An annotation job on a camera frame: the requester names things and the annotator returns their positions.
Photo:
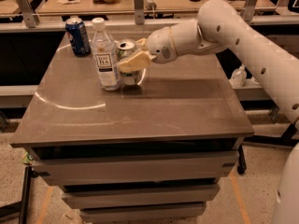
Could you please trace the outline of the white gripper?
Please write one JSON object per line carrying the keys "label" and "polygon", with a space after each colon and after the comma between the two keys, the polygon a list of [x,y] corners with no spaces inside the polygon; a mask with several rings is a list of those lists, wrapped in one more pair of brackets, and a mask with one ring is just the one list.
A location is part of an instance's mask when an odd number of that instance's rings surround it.
{"label": "white gripper", "polygon": [[119,62],[121,72],[131,73],[142,70],[147,68],[152,60],[155,63],[170,63],[178,57],[170,27],[153,32],[147,39],[136,40],[135,44],[143,51],[121,60]]}

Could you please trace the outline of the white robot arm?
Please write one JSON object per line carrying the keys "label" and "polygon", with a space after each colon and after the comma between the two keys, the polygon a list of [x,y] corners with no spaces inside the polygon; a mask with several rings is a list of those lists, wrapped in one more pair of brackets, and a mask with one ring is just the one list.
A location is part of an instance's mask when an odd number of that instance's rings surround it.
{"label": "white robot arm", "polygon": [[299,60],[253,30],[229,3],[209,0],[195,19],[164,27],[139,42],[141,47],[119,62],[122,72],[229,49],[299,129]]}

